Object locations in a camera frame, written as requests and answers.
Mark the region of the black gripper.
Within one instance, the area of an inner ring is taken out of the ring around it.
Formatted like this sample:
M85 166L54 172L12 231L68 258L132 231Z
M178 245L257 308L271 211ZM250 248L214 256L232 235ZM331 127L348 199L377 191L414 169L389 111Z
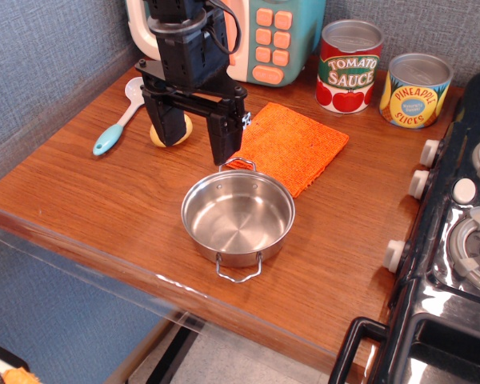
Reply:
M228 55L209 34L185 40L160 38L159 60L140 60L142 96L158 139L174 146L186 134L183 110L206 118L216 166L224 164L242 144L247 91L227 73Z

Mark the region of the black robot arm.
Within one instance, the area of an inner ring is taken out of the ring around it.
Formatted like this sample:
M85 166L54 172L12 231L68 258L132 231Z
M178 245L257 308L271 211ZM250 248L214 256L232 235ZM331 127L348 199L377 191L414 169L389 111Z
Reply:
M185 114L206 118L214 164L224 164L242 144L250 123L247 91L227 73L230 64L221 1L150 1L149 30L159 59L139 61L147 113L164 146L186 134Z

